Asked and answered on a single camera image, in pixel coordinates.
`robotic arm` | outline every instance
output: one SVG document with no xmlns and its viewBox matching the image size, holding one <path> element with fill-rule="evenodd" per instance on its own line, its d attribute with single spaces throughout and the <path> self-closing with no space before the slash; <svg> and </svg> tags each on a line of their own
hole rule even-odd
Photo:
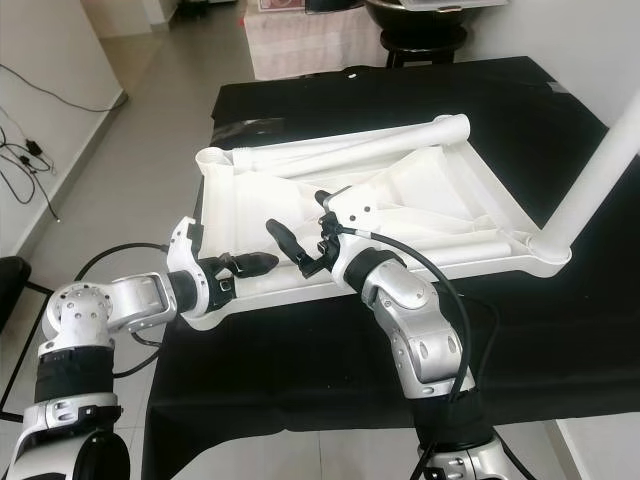
<svg viewBox="0 0 640 480">
<path fill-rule="evenodd" d="M 326 268 L 336 283 L 355 290 L 387 334 L 404 395 L 412 404 L 420 448 L 437 445 L 423 457 L 412 478 L 424 474 L 428 480 L 509 480 L 507 457 L 484 419 L 468 368 L 459 392 L 455 391 L 462 344 L 440 311 L 436 289 L 409 271 L 393 251 L 379 250 L 371 231 L 342 225 L 377 227 L 373 215 L 366 218 L 373 210 L 366 192 L 356 192 L 352 198 L 348 194 L 348 189 L 334 195 L 316 193 L 325 209 L 319 220 L 319 259 L 308 255 L 276 220 L 267 222 L 267 230 L 305 278 Z M 365 203 L 359 205 L 357 200 L 363 198 Z M 361 215 L 365 218 L 355 224 Z"/>
<path fill-rule="evenodd" d="M 111 335 L 201 316 L 234 298 L 234 276 L 263 275 L 278 258 L 263 253 L 195 260 L 201 227 L 185 218 L 168 252 L 170 272 L 110 284 L 77 282 L 53 293 L 43 318 L 34 405 L 25 410 L 8 480 L 129 478 L 126 445 L 113 433 L 121 415 L 113 393 Z"/>
<path fill-rule="evenodd" d="M 506 457 L 484 423 L 468 369 L 459 385 L 462 398 L 451 409 L 441 408 L 441 415 L 428 413 L 434 404 L 445 405 L 452 397 L 462 344 L 440 312 L 431 283 L 407 270 L 394 252 L 379 250 L 368 232 L 343 227 L 353 217 L 345 218 L 340 208 L 348 202 L 348 193 L 316 195 L 326 212 L 320 219 L 318 259 L 277 221 L 269 220 L 267 230 L 305 278 L 327 269 L 336 283 L 353 288 L 374 312 L 389 337 L 405 397 L 412 403 L 421 448 L 435 442 L 440 446 L 423 455 L 419 476 L 508 480 Z M 364 205 L 361 211 L 370 210 Z M 52 295 L 43 322 L 48 340 L 38 350 L 35 403 L 25 411 L 8 480 L 129 478 L 126 446 L 113 433 L 121 408 L 113 393 L 111 334 L 166 323 L 178 313 L 198 318 L 233 300 L 234 277 L 263 275 L 278 263 L 277 257 L 264 253 L 196 260 L 201 228 L 189 218 L 176 227 L 167 274 L 134 275 L 106 285 L 72 283 Z M 462 419 L 453 434 L 443 431 L 443 416 Z M 467 429 L 470 434 L 460 434 Z"/>
</svg>

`black chair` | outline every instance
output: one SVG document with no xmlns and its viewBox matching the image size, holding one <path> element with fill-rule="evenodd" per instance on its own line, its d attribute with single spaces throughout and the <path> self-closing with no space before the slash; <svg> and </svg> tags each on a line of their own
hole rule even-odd
<svg viewBox="0 0 640 480">
<path fill-rule="evenodd" d="M 22 258 L 0 258 L 0 331 L 2 331 L 7 321 L 9 320 L 9 317 L 11 316 L 11 313 L 13 312 L 18 299 L 20 298 L 20 295 L 25 288 L 35 290 L 36 292 L 42 293 L 46 296 L 46 299 L 42 304 L 42 308 L 40 309 L 40 312 L 38 313 L 38 316 L 36 317 L 33 326 L 31 327 L 31 330 L 27 337 L 27 341 L 24 344 L 22 351 L 20 352 L 18 362 L 16 363 L 13 372 L 11 372 L 11 377 L 9 378 L 9 382 L 7 383 L 7 387 L 2 394 L 2 398 L 0 399 L 0 420 L 7 420 L 17 423 L 22 423 L 22 415 L 5 412 L 4 407 L 7 399 L 9 398 L 9 393 L 11 393 L 11 388 L 13 387 L 13 384 L 18 376 L 18 372 L 20 371 L 20 367 L 22 366 L 24 357 L 27 354 L 29 345 L 31 344 L 31 341 L 33 340 L 33 337 L 38 329 L 40 318 L 44 313 L 47 302 L 49 301 L 49 297 L 51 296 L 51 294 L 53 294 L 52 290 L 30 282 L 29 275 L 31 275 L 31 266 Z"/>
<path fill-rule="evenodd" d="M 389 51 L 387 68 L 400 68 L 405 62 L 453 63 L 455 51 L 466 39 L 467 31 L 460 25 L 419 33 L 383 30 L 380 34 L 380 43 Z"/>
</svg>

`white pole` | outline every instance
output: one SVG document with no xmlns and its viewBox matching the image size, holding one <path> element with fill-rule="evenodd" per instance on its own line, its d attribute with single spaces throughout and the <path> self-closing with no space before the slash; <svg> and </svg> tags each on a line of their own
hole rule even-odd
<svg viewBox="0 0 640 480">
<path fill-rule="evenodd" d="M 466 115 L 442 116 L 419 128 L 402 130 L 383 138 L 304 157 L 281 165 L 269 165 L 267 168 L 259 168 L 259 171 L 275 177 L 295 178 L 403 150 L 409 151 L 433 145 L 451 145 L 464 142 L 469 138 L 470 131 L 471 127 Z"/>
<path fill-rule="evenodd" d="M 638 152 L 640 90 L 602 140 L 547 224 L 531 238 L 532 252 L 552 262 L 566 260 L 571 244 Z"/>
</svg>

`black table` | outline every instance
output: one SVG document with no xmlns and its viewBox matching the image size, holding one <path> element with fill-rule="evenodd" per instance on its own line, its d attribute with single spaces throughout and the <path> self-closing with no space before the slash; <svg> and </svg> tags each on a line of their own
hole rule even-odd
<svg viewBox="0 0 640 480">
<path fill-rule="evenodd" d="M 232 148 L 466 113 L 471 144 L 542 225 L 606 131 L 549 82 L 530 59 L 514 58 L 229 85 L 213 112 L 214 139 Z M 639 409 L 638 185 L 634 162 L 554 278 L 455 282 L 502 314 L 483 379 L 494 424 Z M 443 308 L 453 314 L 446 299 Z M 468 308 L 475 369 L 492 316 Z M 208 332 L 178 320 L 167 327 L 149 399 L 143 477 L 170 478 L 234 438 L 411 425 L 388 341 L 355 296 L 236 314 Z"/>
</svg>

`round stool seat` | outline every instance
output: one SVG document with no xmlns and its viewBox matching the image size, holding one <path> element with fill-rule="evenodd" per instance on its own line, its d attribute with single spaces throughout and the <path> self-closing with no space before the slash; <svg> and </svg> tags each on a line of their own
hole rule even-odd
<svg viewBox="0 0 640 480">
<path fill-rule="evenodd" d="M 383 30 L 380 34 L 380 43 L 389 51 L 387 68 L 401 67 L 404 62 L 413 61 L 453 63 L 455 51 L 466 39 L 467 31 L 460 25 L 420 33 Z"/>
</svg>

